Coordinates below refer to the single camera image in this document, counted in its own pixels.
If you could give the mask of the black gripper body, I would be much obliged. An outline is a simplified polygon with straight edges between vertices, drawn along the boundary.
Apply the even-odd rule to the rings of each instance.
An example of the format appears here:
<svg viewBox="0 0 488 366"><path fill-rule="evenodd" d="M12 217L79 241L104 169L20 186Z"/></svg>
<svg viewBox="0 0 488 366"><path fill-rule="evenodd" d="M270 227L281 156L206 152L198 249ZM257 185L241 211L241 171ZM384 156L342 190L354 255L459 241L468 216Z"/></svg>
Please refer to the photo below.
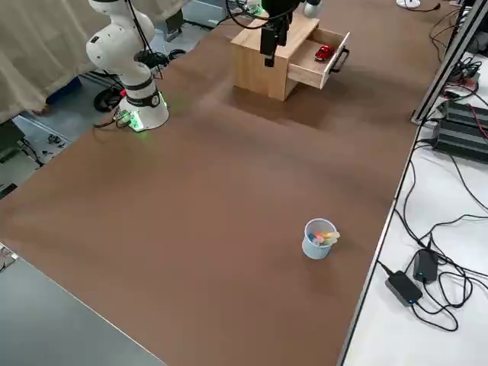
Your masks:
<svg viewBox="0 0 488 366"><path fill-rule="evenodd" d="M262 8L268 14L267 23L286 21L291 24L293 12L299 4L299 0L263 0Z"/></svg>

